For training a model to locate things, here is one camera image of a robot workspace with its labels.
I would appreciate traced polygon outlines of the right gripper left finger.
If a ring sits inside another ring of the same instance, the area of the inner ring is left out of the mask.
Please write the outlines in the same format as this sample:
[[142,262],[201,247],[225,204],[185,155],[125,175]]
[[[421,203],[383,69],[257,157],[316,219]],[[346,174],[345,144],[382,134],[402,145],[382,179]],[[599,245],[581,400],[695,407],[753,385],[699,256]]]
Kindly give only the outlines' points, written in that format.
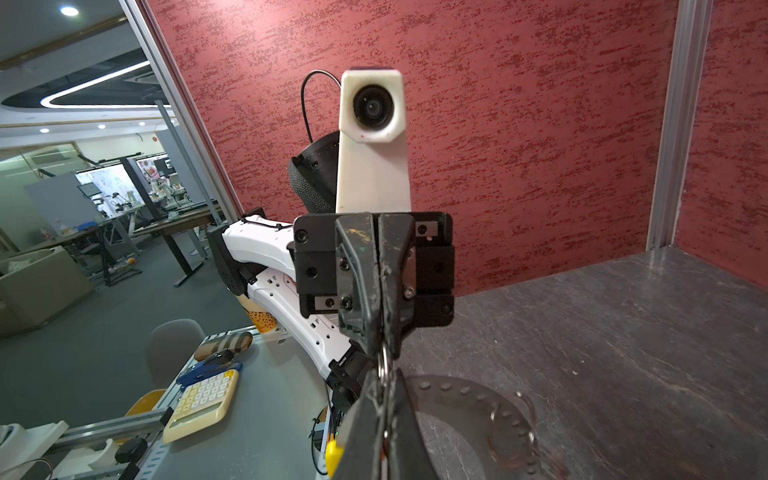
[[387,407],[385,387],[375,372],[367,374],[356,405],[333,479],[381,479]]

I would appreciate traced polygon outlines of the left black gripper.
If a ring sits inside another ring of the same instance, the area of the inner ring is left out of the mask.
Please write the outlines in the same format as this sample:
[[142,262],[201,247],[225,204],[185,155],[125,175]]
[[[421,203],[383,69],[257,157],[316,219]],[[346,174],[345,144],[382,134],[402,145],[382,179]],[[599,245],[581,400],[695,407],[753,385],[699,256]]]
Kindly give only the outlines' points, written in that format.
[[294,237],[301,313],[337,313],[341,330],[369,358],[376,359],[381,349],[381,329],[396,360],[413,328],[452,323],[455,248],[449,214],[307,214],[296,219]]

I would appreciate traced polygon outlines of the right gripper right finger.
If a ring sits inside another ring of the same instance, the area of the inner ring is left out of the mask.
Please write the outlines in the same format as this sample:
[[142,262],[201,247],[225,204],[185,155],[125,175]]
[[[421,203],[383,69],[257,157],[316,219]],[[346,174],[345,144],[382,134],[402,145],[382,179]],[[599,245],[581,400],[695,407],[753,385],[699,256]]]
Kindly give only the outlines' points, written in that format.
[[427,480],[439,476],[424,444],[416,413],[401,370],[396,370],[386,394],[387,478]]

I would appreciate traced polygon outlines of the large perforated keyring yellow segment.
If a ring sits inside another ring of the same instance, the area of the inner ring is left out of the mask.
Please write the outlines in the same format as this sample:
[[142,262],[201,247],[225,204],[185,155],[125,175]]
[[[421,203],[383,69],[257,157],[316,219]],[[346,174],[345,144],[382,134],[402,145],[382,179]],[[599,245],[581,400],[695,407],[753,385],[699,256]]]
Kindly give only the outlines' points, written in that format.
[[[405,380],[416,417],[430,416],[463,438],[486,479],[544,477],[533,427],[504,396],[457,377],[423,375]],[[388,479],[387,436],[385,420],[381,479]]]

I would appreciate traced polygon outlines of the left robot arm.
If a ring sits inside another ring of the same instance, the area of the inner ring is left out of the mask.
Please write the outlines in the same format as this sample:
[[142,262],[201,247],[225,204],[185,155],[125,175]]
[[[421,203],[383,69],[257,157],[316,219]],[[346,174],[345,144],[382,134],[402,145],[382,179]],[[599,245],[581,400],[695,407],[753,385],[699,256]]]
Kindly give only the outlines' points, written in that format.
[[290,160],[305,215],[290,224],[255,209],[208,240],[253,322],[285,328],[345,413],[382,346],[398,357],[413,331],[452,322],[455,249],[445,212],[335,213],[339,141],[332,132]]

